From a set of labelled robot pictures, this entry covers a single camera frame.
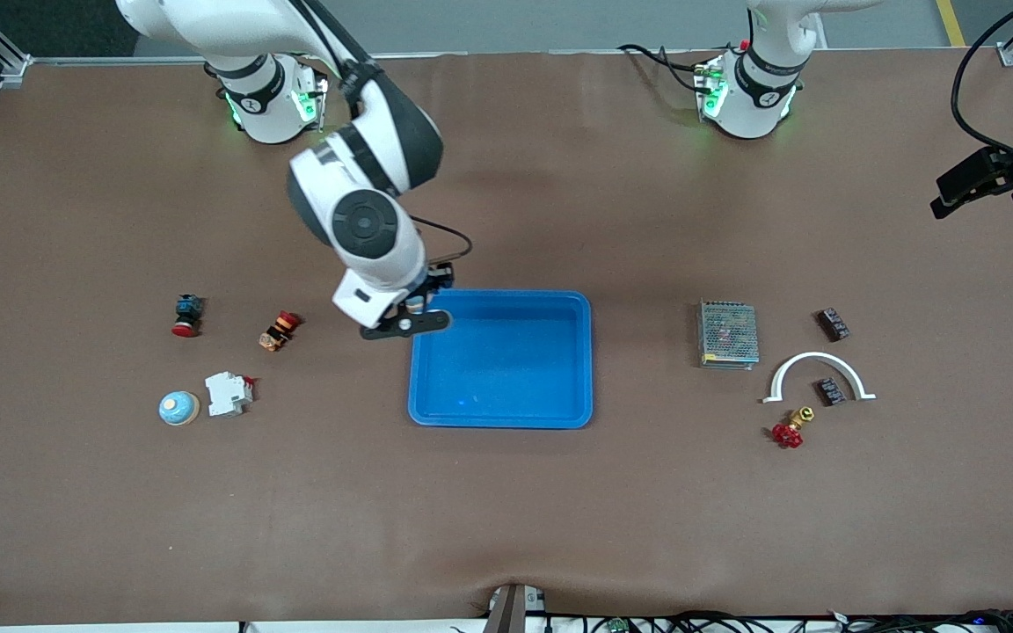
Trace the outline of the metal table bracket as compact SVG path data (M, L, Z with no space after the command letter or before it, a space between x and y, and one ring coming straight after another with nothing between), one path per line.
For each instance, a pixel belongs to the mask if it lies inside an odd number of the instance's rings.
M510 584L494 590L482 633L542 633L543 624L532 628L532 618L545 617L545 590L538 586Z

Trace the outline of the blue red push button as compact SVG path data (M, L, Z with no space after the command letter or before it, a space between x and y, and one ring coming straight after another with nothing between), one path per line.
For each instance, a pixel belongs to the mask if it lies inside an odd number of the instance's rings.
M174 336L193 338L200 335L202 319L202 300L196 294L181 294L174 306L176 321L171 328Z

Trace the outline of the blue plastic tray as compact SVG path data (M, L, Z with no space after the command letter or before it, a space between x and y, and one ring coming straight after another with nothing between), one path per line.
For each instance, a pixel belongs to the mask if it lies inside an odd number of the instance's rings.
M594 324L575 291L450 289L450 327L412 342L407 413L422 427L575 430L594 415Z

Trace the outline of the metal mesh power supply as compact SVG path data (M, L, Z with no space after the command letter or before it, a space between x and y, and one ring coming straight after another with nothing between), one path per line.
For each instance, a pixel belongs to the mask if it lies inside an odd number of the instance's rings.
M755 368L760 361L755 308L736 302L699 303L698 359L703 368Z

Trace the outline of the orange red emergency button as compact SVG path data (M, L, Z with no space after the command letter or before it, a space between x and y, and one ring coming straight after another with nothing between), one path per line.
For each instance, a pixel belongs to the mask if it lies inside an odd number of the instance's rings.
M258 339L259 345L269 352L277 352L285 342L293 339L301 323L302 318L297 314L288 311L279 312L270 327L261 333Z

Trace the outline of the white arch bracket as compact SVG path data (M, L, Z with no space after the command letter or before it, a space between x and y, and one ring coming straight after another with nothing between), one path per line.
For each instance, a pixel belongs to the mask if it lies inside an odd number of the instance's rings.
M857 401L877 399L877 394L867 390L867 386L865 386L864 381L862 381L861 375L849 363L847 363L847 361L842 360L840 357L831 355L831 353L804 352L795 357L790 357L788 360L785 360L777 366L775 373L771 376L769 393L761 400L761 404L773 404L773 402L783 401L785 376L788 375L793 366L796 366L804 360L816 360L819 363L828 365L829 367L835 369L837 373L840 373L841 376L844 377L845 381L848 381L849 387L852 389L853 393L855 393L855 399Z

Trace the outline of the brown table mat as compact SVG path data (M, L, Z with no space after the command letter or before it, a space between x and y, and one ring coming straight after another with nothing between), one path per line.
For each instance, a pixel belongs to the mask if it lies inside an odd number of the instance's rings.
M201 67L29 69L0 92L0 625L458 618L505 584L594 615L1013 609L1013 206L929 211L975 147L959 57L823 51L757 142L628 56L387 61L445 136L403 201L474 240L458 286L591 304L570 432L414 424L409 342L358 336L285 197L307 140L246 139ZM699 365L701 302L755 308L755 368ZM761 404L804 352L877 399L804 360ZM254 401L210 417L225 370Z

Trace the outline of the white circuit breaker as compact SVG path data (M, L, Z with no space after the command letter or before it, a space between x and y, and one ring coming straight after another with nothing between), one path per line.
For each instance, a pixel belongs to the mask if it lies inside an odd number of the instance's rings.
M256 381L250 376L237 375L225 370L206 377L204 384L208 389L210 417L240 416L254 401L253 388Z

